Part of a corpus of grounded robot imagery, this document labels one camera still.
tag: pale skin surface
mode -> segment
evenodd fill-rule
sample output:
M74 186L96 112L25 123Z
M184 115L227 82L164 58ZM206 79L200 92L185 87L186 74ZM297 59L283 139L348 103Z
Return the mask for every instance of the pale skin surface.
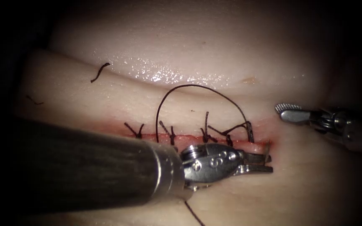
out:
M362 158L310 128L273 120L273 106L280 102L361 107L361 95L347 89L355 82L328 85L347 73L342 68L330 74L339 30L303 14L260 3L84 3L58 24L49 49L30 57L14 112L112 133L127 132L119 126L125 121L136 128L145 123L152 133L157 106L169 88L205 85L241 106L261 130L258 140L277 136L279 142L271 150L273 174L230 178L194 194L189 204L207 226L349 222L361 209ZM112 65L90 83L106 62ZM355 74L353 64L347 65ZM174 80L153 82L158 71ZM27 94L44 104L34 105L24 98ZM356 99L348 101L348 95ZM199 89L171 95L160 116L178 134L200 135L206 111L214 127L226 129L242 120L229 103ZM94 126L97 121L116 129ZM29 220L65 226L198 225L183 203Z

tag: black suture thread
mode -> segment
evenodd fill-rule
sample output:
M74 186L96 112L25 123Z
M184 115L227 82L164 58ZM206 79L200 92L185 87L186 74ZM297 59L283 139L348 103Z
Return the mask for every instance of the black suture thread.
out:
M202 140L203 140L203 143L206 144L209 140L205 134L205 131L203 131L203 129L201 128L201 131L202 131Z
M265 157L264 157L264 165L266 165L266 162L268 161L269 151L270 151L270 140L268 140L266 142L266 153L265 153Z
M223 132L220 132L220 131L218 131L217 129L211 127L211 126L207 126L207 127L210 128L210 129L212 129L212 130L214 130L214 131L217 132L218 134L220 134L220 135L222 135L222 136L225 136L225 137L226 137L226 141L227 141L227 145L229 145L229 146L231 146L231 147L233 146L233 141L231 140L231 136L230 136L228 133L230 133L231 131L235 130L236 128L243 127L244 129L246 129L246 131L248 131L248 134L249 134L248 140L249 140L249 141L251 140L252 143L253 143L252 125L251 125L251 123L250 123L249 121L246 121L246 122L244 122L244 123L241 123L241 124L239 124L239 125L236 125L236 126L230 128L230 129L228 129L228 130L225 130L225 131L223 131Z
M209 111L206 112L206 116L205 116L205 135L207 136L207 117L209 115Z
M220 135L222 135L222 136L225 136L225 137L226 137L227 145L230 146L230 147L233 146L233 141L231 140L231 136L226 133L227 131L225 131L225 132L220 132L220 131L218 131L217 129L211 127L211 126L207 126L207 127L208 127L209 129L217 132L218 134L220 134Z
M164 129L165 133L170 137L170 144L174 146L175 142L174 142L174 138L176 137L176 135L174 134L174 130L173 130L173 126L171 126L171 133L167 130L167 128L164 126L163 122L160 121L159 124L161 125L161 127Z
M137 139L142 139L142 128L143 128L143 126L144 126L145 124L142 124L142 125L140 126L140 128L139 128L139 133L136 133L136 132L131 128L131 126L129 126L128 123L124 123L124 125L125 125L126 127L128 127L128 129L135 135L135 138L137 138Z
M37 103L36 101L33 100L33 98L31 98L29 95L26 95L26 98L28 98L31 102L33 102L33 104L35 105L40 105L40 104L44 104L44 102L39 102Z
M194 218L198 221L198 223L201 226L205 226L205 224L201 221L201 219L199 219L199 217L196 215L196 213L192 210L192 208L189 206L189 204L185 201L185 206L188 208L188 210L192 213L192 215L194 216Z
M103 68L105 68L106 66L109 66L109 65L110 65L110 63L105 63L105 64L103 64L103 66L101 66L100 69L98 70L98 73L97 73L96 78L90 80L90 83L93 83L94 81L96 81L96 80L98 79L98 77L100 76L100 73L101 73L101 71L103 70Z
M244 112L241 110L241 108L234 102L232 101L230 98L224 96L223 94L221 94L220 92L216 91L216 90L213 90L209 87L205 87L205 86L202 86L202 85L196 85L196 84L188 84L188 85L180 85L180 86L176 86L174 88L172 88L171 90L169 90L163 97L163 99L161 100L160 104L159 104L159 107L157 109L157 113L156 113L156 121L155 121L155 127L156 127L156 142L159 143L159 133L158 133L158 121L159 121L159 113L160 113L160 109L161 109L161 106L163 105L165 99L167 98L168 95L170 95L170 93L172 93L173 91L175 91L176 89L179 89L179 88L183 88L183 87L199 87L199 88L202 88L202 89L206 89L206 90L209 90L209 91L212 91L218 95L220 95L221 97L225 98L226 100L230 101L241 113L241 115L243 116L244 118L244 122L247 122L248 120L246 119L245 115L244 115ZM246 128L246 132L247 132L247 136L248 136L248 141L253 143L253 140L250 140L251 138L253 138L253 136L250 136L250 132L248 131L248 129Z
M203 139L203 143L207 143L209 141L209 139L215 143L217 143L217 139L213 138L211 135L207 134L207 117L209 115L209 111L206 112L206 117L205 117L205 130L203 130L201 128L202 131L202 139Z

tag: dark background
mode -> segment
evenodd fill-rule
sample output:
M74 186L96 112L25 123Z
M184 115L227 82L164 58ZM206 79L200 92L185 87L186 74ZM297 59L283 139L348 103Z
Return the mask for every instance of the dark background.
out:
M20 82L24 59L33 48L47 46L54 23L74 2L79 1L0 2L0 134L6 126L4 119L9 112L11 94ZM338 22L345 34L342 41L344 54L355 56L362 67L362 2L279 1L278 4L309 8ZM9 159L3 156L8 151L9 144L0 145L0 225L12 225L11 210L20 205L10 198L16 180L5 167ZM362 218L357 223L362 225Z

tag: skin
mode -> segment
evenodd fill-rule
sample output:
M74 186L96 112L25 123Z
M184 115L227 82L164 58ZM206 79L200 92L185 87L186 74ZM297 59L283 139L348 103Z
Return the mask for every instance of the skin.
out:
M346 225L362 215L362 156L311 128L282 123L273 109L286 102L362 110L361 90L353 92L362 71L353 58L337 60L339 28L287 4L86 1L57 24L47 50L29 57L13 112L121 135L129 134L124 122L134 129L145 123L143 131L152 134L157 106L170 88L208 86L240 105L258 141L275 141L274 173L230 178L195 193L188 203L199 218L208 226ZM90 83L106 62L111 65ZM168 79L160 77L165 73ZM151 79L155 75L161 80ZM206 111L215 128L242 120L230 103L196 88L170 95L160 119L178 135L199 136ZM183 203L58 213L23 223L199 225Z

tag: loose suture strand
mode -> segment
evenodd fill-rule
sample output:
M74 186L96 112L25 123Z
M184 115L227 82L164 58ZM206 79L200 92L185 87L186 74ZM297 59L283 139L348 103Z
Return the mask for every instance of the loose suture strand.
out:
M109 66L109 65L110 65L110 63L105 63L105 64L103 64L103 65L100 67L100 69L98 70L98 73L97 73L96 78L90 80L90 83L93 83L94 81L96 81L96 80L98 79L98 77L100 76L101 71L103 70L103 68L105 68L106 66Z

